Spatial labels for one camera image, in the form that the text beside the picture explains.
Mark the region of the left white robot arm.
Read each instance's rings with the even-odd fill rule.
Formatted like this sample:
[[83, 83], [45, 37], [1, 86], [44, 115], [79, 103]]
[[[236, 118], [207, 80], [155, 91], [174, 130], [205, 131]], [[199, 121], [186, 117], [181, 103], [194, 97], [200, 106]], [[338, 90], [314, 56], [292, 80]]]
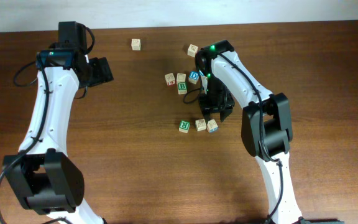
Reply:
[[6, 177], [22, 208], [52, 222], [105, 223], [86, 202], [82, 172], [67, 155], [67, 130], [76, 92], [113, 80], [106, 58], [75, 50], [43, 50], [35, 59], [38, 90], [27, 134], [5, 156]]

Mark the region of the wooden block green letter B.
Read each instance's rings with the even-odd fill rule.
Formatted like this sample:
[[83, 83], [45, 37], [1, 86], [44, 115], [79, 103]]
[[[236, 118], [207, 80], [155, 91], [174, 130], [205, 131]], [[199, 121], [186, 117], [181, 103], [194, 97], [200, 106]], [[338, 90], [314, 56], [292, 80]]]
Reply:
[[185, 95], [187, 93], [187, 84], [185, 82], [181, 82], [177, 84], [177, 90], [179, 95]]

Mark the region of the wooden block green letter R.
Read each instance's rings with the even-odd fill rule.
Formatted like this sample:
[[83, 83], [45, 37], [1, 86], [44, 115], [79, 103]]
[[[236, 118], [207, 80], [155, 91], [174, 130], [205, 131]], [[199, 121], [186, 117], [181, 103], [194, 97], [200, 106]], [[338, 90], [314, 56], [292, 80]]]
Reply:
[[179, 128], [178, 128], [179, 132], [188, 133], [189, 129], [190, 129], [190, 122], [185, 121], [185, 120], [181, 120]]

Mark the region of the wooden block blue side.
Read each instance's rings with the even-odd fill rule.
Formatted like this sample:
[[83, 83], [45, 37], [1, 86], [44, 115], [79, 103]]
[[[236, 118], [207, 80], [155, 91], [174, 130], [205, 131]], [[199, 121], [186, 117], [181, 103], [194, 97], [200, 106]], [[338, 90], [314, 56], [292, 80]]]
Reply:
[[213, 133], [218, 130], [218, 124], [214, 119], [211, 119], [207, 122], [207, 130], [209, 133]]

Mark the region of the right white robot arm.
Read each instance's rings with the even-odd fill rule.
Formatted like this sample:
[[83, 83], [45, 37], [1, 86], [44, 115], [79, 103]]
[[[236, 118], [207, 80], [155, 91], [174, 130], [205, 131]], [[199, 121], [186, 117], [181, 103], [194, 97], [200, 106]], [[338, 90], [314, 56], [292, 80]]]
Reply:
[[288, 98], [261, 85], [227, 40], [201, 48], [195, 65], [203, 80], [198, 102], [207, 121], [213, 113], [224, 121], [235, 105], [242, 108], [241, 139], [262, 173], [268, 197], [266, 223], [300, 221], [289, 168], [293, 130]]

